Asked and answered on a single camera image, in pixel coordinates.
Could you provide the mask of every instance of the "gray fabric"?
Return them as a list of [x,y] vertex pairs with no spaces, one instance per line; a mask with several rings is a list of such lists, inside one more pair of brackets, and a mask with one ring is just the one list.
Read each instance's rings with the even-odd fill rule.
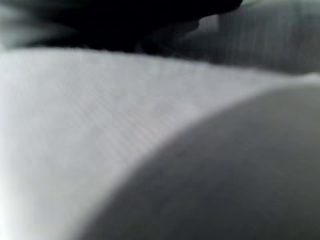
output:
[[176,134],[261,93],[309,84],[319,77],[106,51],[1,54],[1,240],[77,239]]
[[301,74],[320,71],[319,23],[318,0],[261,0],[220,15],[218,23],[205,18],[183,37],[149,41],[162,55]]
[[319,239],[319,103],[319,87],[292,88],[195,123],[80,239]]

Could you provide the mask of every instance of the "textured textile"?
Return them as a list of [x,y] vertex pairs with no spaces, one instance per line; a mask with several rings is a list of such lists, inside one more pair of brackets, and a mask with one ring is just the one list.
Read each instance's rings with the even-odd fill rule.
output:
[[263,94],[154,154],[81,240],[320,238],[320,88]]

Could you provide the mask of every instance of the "blurry object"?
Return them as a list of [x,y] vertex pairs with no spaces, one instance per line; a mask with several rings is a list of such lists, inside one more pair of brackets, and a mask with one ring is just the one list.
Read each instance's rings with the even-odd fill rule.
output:
[[226,13],[242,0],[2,0],[0,43],[131,52],[161,27]]
[[238,10],[220,15],[218,23],[205,18],[192,33],[173,35],[167,42],[150,37],[149,44],[160,55],[213,64],[320,72],[319,23],[320,1],[245,1]]

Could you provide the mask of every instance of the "dark fabric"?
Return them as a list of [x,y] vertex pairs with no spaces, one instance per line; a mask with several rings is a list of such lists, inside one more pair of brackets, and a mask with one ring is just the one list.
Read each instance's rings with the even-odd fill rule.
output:
[[320,239],[320,88],[212,117],[154,154],[81,240]]
[[[71,28],[73,35],[55,34],[54,37],[39,37],[28,44],[78,46],[94,49],[131,52],[136,42],[143,36],[160,27],[199,19],[204,16],[224,13],[236,9],[242,0],[200,0],[197,2],[182,0],[3,0],[0,3],[2,24],[6,21],[8,9],[14,9],[14,22],[23,21],[26,16],[37,22],[51,22]],[[29,34],[33,34],[30,26],[25,26]],[[16,45],[27,44],[21,41],[26,38],[19,34],[20,41]]]

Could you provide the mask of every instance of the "white fabric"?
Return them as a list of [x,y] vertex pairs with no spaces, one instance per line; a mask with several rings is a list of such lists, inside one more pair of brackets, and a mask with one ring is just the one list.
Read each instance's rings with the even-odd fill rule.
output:
[[177,132],[303,79],[319,82],[103,51],[3,53],[1,240],[74,239],[144,156]]

